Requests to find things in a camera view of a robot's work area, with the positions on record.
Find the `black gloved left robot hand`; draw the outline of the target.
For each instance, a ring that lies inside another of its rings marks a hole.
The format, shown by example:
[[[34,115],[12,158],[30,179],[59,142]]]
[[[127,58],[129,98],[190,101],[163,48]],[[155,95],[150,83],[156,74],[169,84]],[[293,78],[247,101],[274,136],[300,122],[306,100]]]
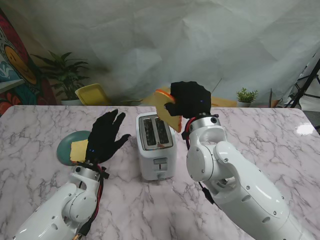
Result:
[[[85,159],[91,163],[101,164],[108,161],[130,138],[124,134],[116,140],[120,126],[126,114],[119,113],[117,109],[106,112],[100,116],[92,126],[88,137]]]

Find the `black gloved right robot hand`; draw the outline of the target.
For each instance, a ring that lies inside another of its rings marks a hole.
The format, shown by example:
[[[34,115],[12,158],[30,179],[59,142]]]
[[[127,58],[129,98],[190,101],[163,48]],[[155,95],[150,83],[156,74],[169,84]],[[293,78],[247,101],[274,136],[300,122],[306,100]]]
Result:
[[[168,102],[164,106],[171,116],[191,119],[200,114],[211,114],[211,92],[195,81],[171,83],[170,95],[174,103]]]

